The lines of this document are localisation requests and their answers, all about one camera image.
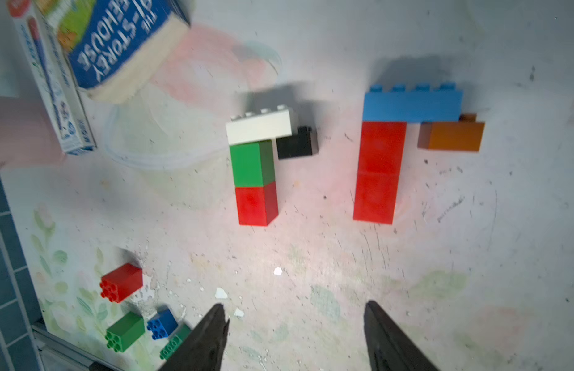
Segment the blue small lego brick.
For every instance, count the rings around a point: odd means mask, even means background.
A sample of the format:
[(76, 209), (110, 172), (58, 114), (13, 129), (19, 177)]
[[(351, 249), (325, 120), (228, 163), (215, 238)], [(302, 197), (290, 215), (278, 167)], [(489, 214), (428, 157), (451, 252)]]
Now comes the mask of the blue small lego brick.
[(153, 340), (168, 338), (175, 332), (177, 327), (178, 323), (170, 309), (158, 312), (146, 325)]

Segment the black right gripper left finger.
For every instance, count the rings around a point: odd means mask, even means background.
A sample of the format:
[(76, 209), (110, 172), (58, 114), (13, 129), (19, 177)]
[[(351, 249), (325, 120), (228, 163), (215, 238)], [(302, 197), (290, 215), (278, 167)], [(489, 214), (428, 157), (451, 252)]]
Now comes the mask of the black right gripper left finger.
[(160, 370), (219, 371), (229, 326), (223, 304), (215, 304)]

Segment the green long lego brick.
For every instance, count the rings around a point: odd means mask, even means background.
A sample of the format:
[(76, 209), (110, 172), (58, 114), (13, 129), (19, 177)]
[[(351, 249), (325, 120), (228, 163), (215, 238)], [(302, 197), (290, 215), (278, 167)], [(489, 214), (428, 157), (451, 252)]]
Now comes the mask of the green long lego brick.
[(184, 340), (191, 334), (189, 326), (183, 324), (178, 327), (174, 334), (170, 337), (168, 344), (166, 344), (160, 351), (160, 358), (168, 360), (181, 346)]

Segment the white lego plate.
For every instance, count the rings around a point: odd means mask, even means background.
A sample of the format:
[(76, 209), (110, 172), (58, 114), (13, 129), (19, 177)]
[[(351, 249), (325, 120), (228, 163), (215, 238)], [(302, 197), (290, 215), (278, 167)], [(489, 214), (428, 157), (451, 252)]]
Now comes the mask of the white lego plate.
[(229, 145), (289, 137), (297, 132), (299, 116), (285, 105), (232, 116), (226, 124)]

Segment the light blue long lego brick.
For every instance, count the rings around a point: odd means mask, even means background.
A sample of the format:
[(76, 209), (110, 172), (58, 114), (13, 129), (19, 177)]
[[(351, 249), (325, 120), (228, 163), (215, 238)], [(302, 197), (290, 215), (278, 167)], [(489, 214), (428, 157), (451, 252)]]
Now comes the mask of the light blue long lego brick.
[(419, 84), (408, 90), (404, 84), (389, 91), (380, 84), (370, 86), (364, 97), (363, 122), (456, 122), (462, 112), (463, 91), (453, 82), (432, 89)]

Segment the black lego brick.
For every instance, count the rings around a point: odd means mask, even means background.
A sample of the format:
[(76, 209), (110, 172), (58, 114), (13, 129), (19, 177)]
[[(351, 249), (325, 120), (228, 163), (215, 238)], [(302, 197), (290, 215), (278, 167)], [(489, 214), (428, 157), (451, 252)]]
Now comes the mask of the black lego brick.
[(317, 133), (311, 127), (299, 127), (296, 134), (277, 138), (276, 148), (279, 160), (314, 156), (319, 151)]

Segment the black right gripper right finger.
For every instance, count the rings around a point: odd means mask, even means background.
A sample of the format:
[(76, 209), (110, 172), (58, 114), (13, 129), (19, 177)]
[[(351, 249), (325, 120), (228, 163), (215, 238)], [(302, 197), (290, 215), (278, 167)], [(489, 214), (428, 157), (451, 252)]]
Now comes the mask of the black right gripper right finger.
[(373, 300), (365, 306), (364, 333), (373, 371), (438, 371), (435, 364)]

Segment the green square lego brick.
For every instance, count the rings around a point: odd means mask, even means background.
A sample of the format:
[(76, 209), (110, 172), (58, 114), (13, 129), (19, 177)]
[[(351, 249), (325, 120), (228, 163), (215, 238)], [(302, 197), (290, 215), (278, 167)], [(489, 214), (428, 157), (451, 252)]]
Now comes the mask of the green square lego brick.
[(141, 315), (128, 312), (115, 324), (106, 329), (106, 346), (114, 352), (125, 352), (145, 333)]

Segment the red base lego brick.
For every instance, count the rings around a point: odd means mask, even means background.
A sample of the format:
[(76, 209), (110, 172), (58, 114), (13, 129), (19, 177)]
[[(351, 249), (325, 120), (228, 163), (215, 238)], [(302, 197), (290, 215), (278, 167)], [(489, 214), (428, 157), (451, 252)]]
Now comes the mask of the red base lego brick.
[(392, 225), (398, 193), (399, 176), (358, 173), (353, 219)]

